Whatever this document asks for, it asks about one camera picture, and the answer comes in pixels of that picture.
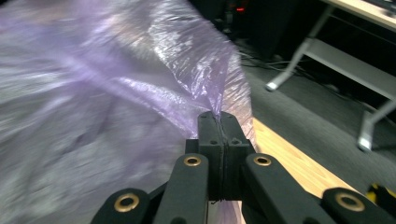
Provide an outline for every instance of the purple plastic bag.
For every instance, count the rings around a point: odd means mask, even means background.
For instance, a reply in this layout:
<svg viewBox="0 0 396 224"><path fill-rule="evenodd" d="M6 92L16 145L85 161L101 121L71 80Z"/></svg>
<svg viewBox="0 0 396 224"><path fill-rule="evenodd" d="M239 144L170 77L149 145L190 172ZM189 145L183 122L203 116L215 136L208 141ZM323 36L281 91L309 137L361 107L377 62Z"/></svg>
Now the purple plastic bag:
<svg viewBox="0 0 396 224"><path fill-rule="evenodd" d="M207 110L254 141L235 47L181 0L14 0L0 9L0 223L89 223L166 182ZM236 203L213 222L237 223Z"/></svg>

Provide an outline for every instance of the table leg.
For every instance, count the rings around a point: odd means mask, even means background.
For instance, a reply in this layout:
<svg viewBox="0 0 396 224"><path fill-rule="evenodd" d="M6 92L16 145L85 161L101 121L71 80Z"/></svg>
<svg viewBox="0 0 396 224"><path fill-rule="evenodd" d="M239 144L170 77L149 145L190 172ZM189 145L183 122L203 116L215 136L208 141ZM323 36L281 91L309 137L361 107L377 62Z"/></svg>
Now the table leg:
<svg viewBox="0 0 396 224"><path fill-rule="evenodd" d="M384 118L388 113L396 109L396 101L389 100L379 107L373 114L365 112L359 135L358 148L362 151L371 151L373 145L374 127L377 122Z"/></svg>
<svg viewBox="0 0 396 224"><path fill-rule="evenodd" d="M268 82L267 85L265 85L265 89L267 89L268 91L274 91L293 75L293 70L295 66L301 60L301 58L303 58L304 54L306 53L306 50L311 45L312 39L315 38L315 36L320 31L320 28L324 25L326 20L332 15L333 10L334 10L333 6L327 6L323 14L320 16L318 22L315 24L314 28L312 28L308 37L293 54L291 62L288 64L286 70L280 73L275 78L273 78L270 82Z"/></svg>

